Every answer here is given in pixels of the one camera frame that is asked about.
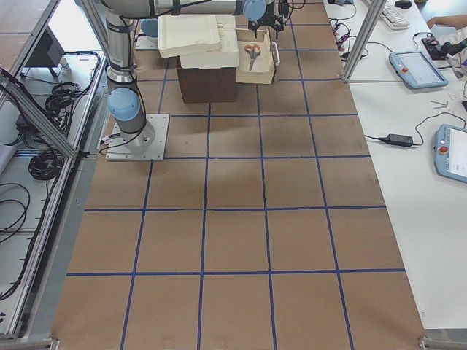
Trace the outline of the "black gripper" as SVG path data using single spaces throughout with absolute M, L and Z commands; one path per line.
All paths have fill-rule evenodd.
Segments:
M 278 39 L 280 30 L 283 30 L 285 27 L 284 17 L 282 15 L 275 15 L 274 13 L 266 13 L 257 21 L 248 21 L 248 28 L 253 30 L 255 37 L 258 37 L 257 30 L 263 26 L 273 28 L 276 39 Z

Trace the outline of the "person forearm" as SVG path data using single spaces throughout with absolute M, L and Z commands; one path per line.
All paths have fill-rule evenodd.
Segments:
M 427 21 L 429 28 L 433 26 L 446 26 L 462 29 L 467 26 L 467 15 L 436 16 Z

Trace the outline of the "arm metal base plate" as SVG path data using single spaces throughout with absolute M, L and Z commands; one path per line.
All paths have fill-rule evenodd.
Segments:
M 168 114 L 148 114 L 144 130 L 133 141 L 120 146 L 131 139 L 125 133 L 109 141 L 108 147 L 112 148 L 106 151 L 105 158 L 108 161 L 163 160 L 168 129 Z
M 158 37 L 148 36 L 145 33 L 139 33 L 136 37 L 136 50 L 158 51 Z

